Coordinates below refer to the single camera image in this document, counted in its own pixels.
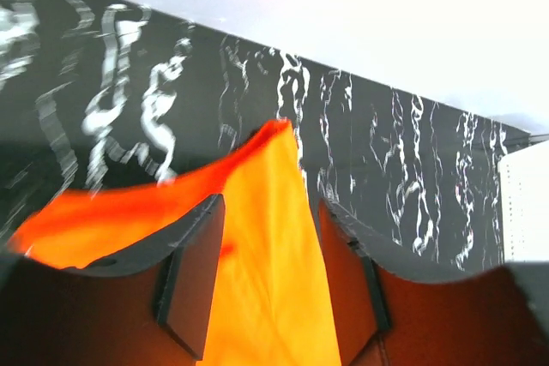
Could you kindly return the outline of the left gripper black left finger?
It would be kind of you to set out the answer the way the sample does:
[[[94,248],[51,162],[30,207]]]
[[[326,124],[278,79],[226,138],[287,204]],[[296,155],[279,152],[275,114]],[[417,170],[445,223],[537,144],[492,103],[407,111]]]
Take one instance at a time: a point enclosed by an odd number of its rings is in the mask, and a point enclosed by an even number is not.
[[[1,254],[4,365],[194,365],[204,354],[224,226],[211,195],[83,269]]]

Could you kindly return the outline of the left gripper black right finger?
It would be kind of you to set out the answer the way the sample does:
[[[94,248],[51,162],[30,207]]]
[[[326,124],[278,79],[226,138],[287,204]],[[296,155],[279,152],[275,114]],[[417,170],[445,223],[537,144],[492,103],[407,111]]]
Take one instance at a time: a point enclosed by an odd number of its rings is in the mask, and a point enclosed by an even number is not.
[[[397,245],[332,201],[318,214],[345,365],[547,364],[547,264],[470,274]]]

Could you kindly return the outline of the orange t-shirt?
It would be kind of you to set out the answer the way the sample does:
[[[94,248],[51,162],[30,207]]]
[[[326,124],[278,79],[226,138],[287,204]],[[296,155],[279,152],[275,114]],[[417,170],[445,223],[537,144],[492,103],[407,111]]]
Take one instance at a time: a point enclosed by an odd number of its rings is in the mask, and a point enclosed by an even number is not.
[[[329,283],[297,157],[291,124],[269,121],[226,157],[170,183],[67,191],[29,217],[9,246],[51,267],[84,268],[222,195],[202,363],[337,365]]]

